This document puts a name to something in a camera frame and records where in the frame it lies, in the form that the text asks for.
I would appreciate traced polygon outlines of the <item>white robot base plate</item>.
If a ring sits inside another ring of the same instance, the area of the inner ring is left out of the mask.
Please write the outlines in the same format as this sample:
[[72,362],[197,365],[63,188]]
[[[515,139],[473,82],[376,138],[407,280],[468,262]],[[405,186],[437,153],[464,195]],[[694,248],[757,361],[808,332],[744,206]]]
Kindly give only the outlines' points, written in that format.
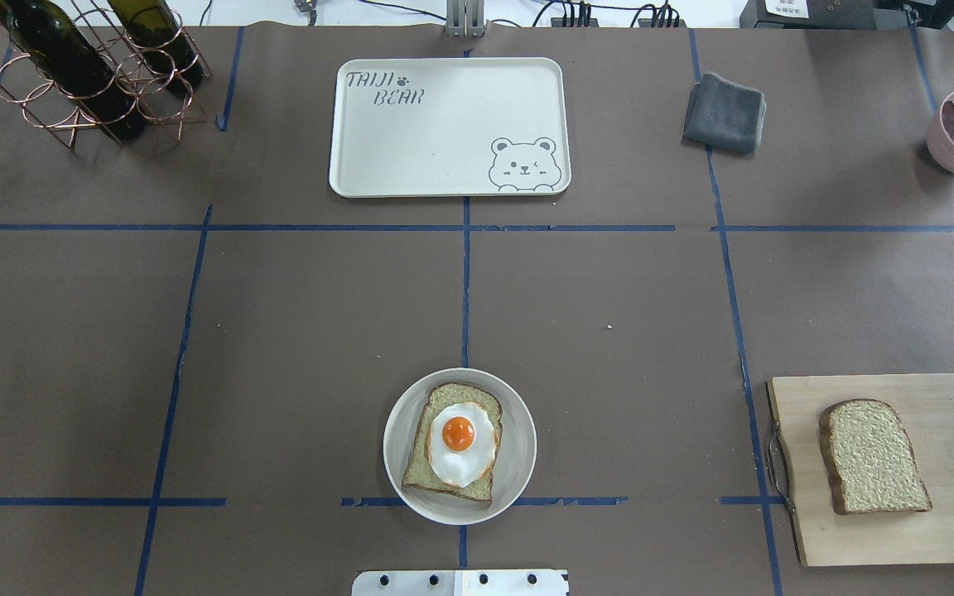
[[352,595],[569,595],[566,570],[368,570]]

